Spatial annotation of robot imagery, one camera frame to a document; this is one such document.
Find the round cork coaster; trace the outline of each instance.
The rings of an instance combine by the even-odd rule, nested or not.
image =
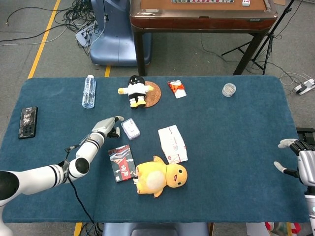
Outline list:
[[[154,87],[154,90],[147,92],[147,95],[144,98],[144,100],[146,101],[147,104],[144,107],[154,106],[155,104],[158,103],[158,101],[160,100],[160,98],[162,96],[161,89],[159,88],[159,86],[157,84],[155,84],[151,81],[146,81],[145,85],[151,85],[152,87]]]

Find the plush doll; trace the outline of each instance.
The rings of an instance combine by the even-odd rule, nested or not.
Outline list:
[[[130,101],[130,107],[132,109],[137,109],[139,107],[144,107],[146,101],[144,100],[146,93],[153,91],[151,85],[144,85],[144,79],[141,76],[133,75],[130,77],[127,88],[119,88],[119,94],[128,94]]]
[[[166,165],[158,156],[153,161],[145,162],[136,167],[138,179],[133,179],[137,185],[138,194],[153,194],[155,198],[161,195],[165,186],[177,188],[187,180],[186,169],[178,164]]]

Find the black phone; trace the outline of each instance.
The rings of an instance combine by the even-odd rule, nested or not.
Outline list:
[[[35,137],[37,110],[37,107],[26,107],[22,109],[19,128],[19,139]]]

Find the gray carpet floor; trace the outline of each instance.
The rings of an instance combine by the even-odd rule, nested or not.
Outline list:
[[[67,8],[72,1],[62,0],[59,9]],[[295,12],[300,1],[292,6],[292,11],[285,17],[279,29],[282,29]],[[38,6],[52,9],[55,1],[49,0],[2,0],[0,1],[0,40],[29,37],[46,29],[51,12],[36,9],[25,9],[14,14],[6,25],[8,15],[20,8]],[[277,6],[279,13],[284,7]],[[315,78],[315,4],[302,2],[297,13],[287,28],[281,33],[281,40],[274,40],[273,52],[269,61],[281,67],[285,72],[305,73]],[[48,40],[58,36],[63,27],[52,30]],[[243,34],[202,34],[204,48],[216,54],[221,54],[250,40]],[[42,37],[16,43],[36,43]],[[4,136],[11,112],[14,108],[22,83],[27,79],[35,59],[39,45],[0,45],[0,143]],[[224,58],[224,62],[213,53],[206,52],[201,45],[199,33],[160,33],[153,35],[153,57],[147,67],[152,76],[194,76],[194,75],[231,75],[241,58],[241,53],[235,51]],[[251,73],[259,74],[252,64],[248,65]],[[76,77],[93,74],[104,76],[105,67],[94,65],[88,56],[79,49],[74,40],[74,33],[68,30],[53,42],[46,43],[39,60],[34,77]],[[130,76],[136,74],[136,67],[112,67],[111,76]],[[282,70],[273,64],[268,64],[267,73],[277,77]],[[289,84],[290,79],[283,80]],[[310,91],[299,96],[291,93],[294,86],[283,86],[296,126],[315,127],[315,92]],[[73,223],[32,223],[9,224],[17,236],[70,236],[73,235]],[[303,225],[309,232],[309,225]],[[216,224],[215,236],[245,236],[246,225]]]

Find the water bottle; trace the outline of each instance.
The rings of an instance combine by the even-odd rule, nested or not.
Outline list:
[[[88,75],[85,79],[84,90],[83,90],[83,98],[82,98],[82,106],[84,108],[93,108],[95,104],[95,88],[96,88],[96,80],[93,75]]]

